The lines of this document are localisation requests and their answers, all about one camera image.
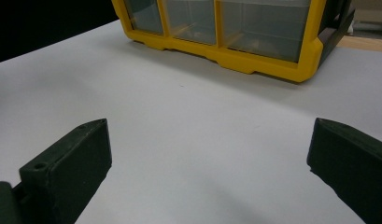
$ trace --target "wooden surface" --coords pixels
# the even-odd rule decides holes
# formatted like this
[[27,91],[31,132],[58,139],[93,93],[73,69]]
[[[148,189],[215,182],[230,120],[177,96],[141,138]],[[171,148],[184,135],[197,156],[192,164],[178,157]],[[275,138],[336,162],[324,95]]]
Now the wooden surface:
[[382,39],[370,39],[355,36],[344,36],[337,45],[338,47],[352,49],[366,49],[382,52]]

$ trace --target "white table surface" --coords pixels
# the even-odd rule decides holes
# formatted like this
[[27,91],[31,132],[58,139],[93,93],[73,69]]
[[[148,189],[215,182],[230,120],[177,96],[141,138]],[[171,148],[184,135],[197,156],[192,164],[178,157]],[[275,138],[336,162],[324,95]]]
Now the white table surface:
[[107,118],[113,167],[77,224],[363,223],[309,171],[317,117],[382,141],[382,53],[337,48],[295,85],[149,49],[114,21],[0,63],[0,180]]

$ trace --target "storage organizer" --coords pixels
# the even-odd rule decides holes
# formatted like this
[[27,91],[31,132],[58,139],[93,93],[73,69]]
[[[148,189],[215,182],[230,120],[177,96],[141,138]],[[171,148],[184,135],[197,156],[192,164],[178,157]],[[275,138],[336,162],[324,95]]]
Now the storage organizer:
[[112,0],[124,33],[154,49],[302,82],[354,17],[351,0]]

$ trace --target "black background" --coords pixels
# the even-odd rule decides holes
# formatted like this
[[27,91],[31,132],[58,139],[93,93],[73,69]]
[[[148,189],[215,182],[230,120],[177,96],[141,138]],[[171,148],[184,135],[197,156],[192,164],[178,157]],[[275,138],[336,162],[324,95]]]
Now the black background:
[[0,62],[117,19],[110,0],[0,1]]

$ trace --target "screw hole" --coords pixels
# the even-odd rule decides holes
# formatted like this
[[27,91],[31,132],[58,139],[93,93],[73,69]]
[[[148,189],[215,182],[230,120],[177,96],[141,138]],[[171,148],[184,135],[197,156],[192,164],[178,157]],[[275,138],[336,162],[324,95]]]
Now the screw hole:
[[34,166],[34,168],[36,168],[37,170],[43,169],[45,167],[46,167],[46,163],[39,163]]

